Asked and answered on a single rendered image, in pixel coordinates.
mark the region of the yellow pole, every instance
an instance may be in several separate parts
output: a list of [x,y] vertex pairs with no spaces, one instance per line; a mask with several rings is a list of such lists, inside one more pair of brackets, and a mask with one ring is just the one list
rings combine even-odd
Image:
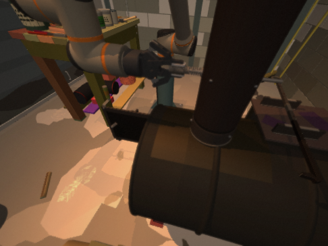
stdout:
[[307,15],[305,16],[305,19],[303,20],[303,22],[301,23],[300,27],[297,29],[297,31],[295,32],[295,34],[293,35],[292,39],[290,40],[290,43],[287,45],[287,47],[285,48],[285,50],[283,51],[281,57],[279,58],[279,60],[277,61],[277,63],[275,64],[275,66],[273,67],[272,71],[273,72],[275,70],[275,67],[277,67],[278,63],[280,62],[280,60],[282,59],[283,55],[285,55],[285,52],[287,51],[288,47],[290,46],[290,44],[292,43],[292,41],[295,39],[296,35],[298,34],[298,32],[300,31],[300,29],[303,27],[306,19],[308,18],[308,16],[312,13],[312,10],[315,8],[315,6],[317,5],[317,3],[319,2],[319,0],[316,0],[315,3],[313,3],[312,7],[310,8],[309,12],[307,13]]
[[288,65],[285,67],[285,69],[283,70],[283,72],[280,74],[280,77],[282,77],[286,70],[289,68],[290,64],[292,64],[292,62],[295,60],[296,56],[299,54],[299,52],[303,49],[303,47],[305,46],[305,44],[309,41],[310,37],[313,35],[313,33],[315,33],[315,31],[318,29],[318,27],[321,25],[321,23],[323,22],[323,20],[328,16],[328,10],[326,11],[326,14],[321,18],[320,22],[315,26],[315,29],[313,29],[313,31],[310,33],[310,35],[308,36],[308,38],[305,40],[305,42],[302,44],[302,46],[299,48],[299,50],[297,51],[297,53],[295,54],[295,56],[293,56],[293,58],[290,60],[290,62],[288,62]]

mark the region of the concrete floor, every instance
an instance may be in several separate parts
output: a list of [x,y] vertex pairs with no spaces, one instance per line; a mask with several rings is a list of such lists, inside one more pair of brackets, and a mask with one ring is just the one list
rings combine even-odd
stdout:
[[[85,82],[81,79],[72,90]],[[199,83],[197,76],[176,79],[174,103],[194,109]],[[267,82],[258,94],[279,98]],[[124,109],[148,114],[155,100],[156,90],[146,79]],[[2,130],[0,147],[0,204],[8,208],[0,246],[62,246],[70,239],[115,246],[236,245],[168,224],[157,228],[147,218],[132,216],[128,187],[137,143],[116,141],[100,111],[74,121],[56,96]],[[121,160],[119,151],[124,152]],[[40,199],[47,172],[53,173],[49,192]]]

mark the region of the wooden table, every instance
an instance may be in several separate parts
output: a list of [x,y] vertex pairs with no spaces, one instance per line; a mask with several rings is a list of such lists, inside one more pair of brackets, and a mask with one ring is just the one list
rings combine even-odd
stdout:
[[[252,106],[254,112],[258,118],[258,121],[261,126],[261,130],[264,134],[264,137],[268,141],[286,143],[289,145],[299,146],[296,137],[287,136],[282,134],[277,134],[271,130],[277,122],[284,122],[286,124],[291,124],[290,119],[288,118],[286,109],[284,107],[269,107],[261,105],[260,99],[252,99]],[[309,107],[309,106],[298,106],[294,110],[295,117],[300,126],[319,128],[319,130],[326,130],[327,132],[318,140],[306,139],[308,146],[311,149],[319,149],[323,151],[328,151],[328,112],[322,107]],[[312,124],[307,120],[306,114],[313,115],[315,122]]]
[[[130,42],[131,49],[140,49],[138,23],[140,23],[139,19],[133,19],[103,29],[105,42],[120,45]],[[8,33],[13,39],[20,39],[22,41],[51,86],[55,89],[63,104],[71,113],[73,119],[78,121],[85,119],[86,115],[55,62],[55,59],[69,61],[66,53],[67,38],[28,34],[25,28],[12,30]],[[106,121],[102,108],[102,104],[106,101],[106,96],[102,88],[102,86],[105,85],[103,76],[102,74],[88,72],[84,72],[84,74],[96,98],[100,111],[103,114],[104,120]],[[128,89],[122,93],[117,102],[114,102],[114,107],[122,108],[136,89],[142,89],[143,87],[144,78],[136,78],[136,83],[130,85]]]

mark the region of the robotic arm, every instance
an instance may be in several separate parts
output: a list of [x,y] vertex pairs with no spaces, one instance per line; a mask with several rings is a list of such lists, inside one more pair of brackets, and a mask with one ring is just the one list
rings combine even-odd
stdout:
[[67,56],[75,67],[87,72],[146,77],[152,79],[153,86],[157,87],[175,76],[171,74],[174,71],[172,66],[162,66],[180,64],[181,67],[184,63],[173,59],[173,53],[191,56],[196,48],[197,38],[190,30],[187,0],[169,1],[176,32],[174,29],[160,30],[158,42],[150,43],[161,57],[150,50],[106,43],[93,0],[10,1],[18,11],[32,19],[62,25],[69,40]]

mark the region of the workbench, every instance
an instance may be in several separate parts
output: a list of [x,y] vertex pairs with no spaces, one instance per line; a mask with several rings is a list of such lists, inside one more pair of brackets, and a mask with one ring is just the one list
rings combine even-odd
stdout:
[[[123,45],[130,42],[131,49],[140,49],[139,35],[138,35],[138,18],[128,20],[124,23],[119,23],[111,27],[102,29],[105,42]],[[66,44],[68,39],[57,36],[44,36],[28,34],[25,28],[12,30],[8,32],[13,39],[20,39],[31,54],[36,64],[55,89],[59,98],[62,100],[65,107],[71,113],[74,120],[82,121],[86,115],[81,108],[81,105],[76,100],[73,91],[66,82],[61,70],[55,62],[55,59],[62,61],[70,61],[66,53]],[[85,77],[90,85],[93,95],[96,98],[100,111],[107,123],[103,113],[102,104],[106,101],[106,96],[103,92],[102,86],[105,85],[102,74],[94,74],[84,72]],[[143,89],[144,78],[136,78],[136,82],[131,84],[119,97],[119,99],[109,105],[121,109],[129,98],[134,94],[136,89]]]

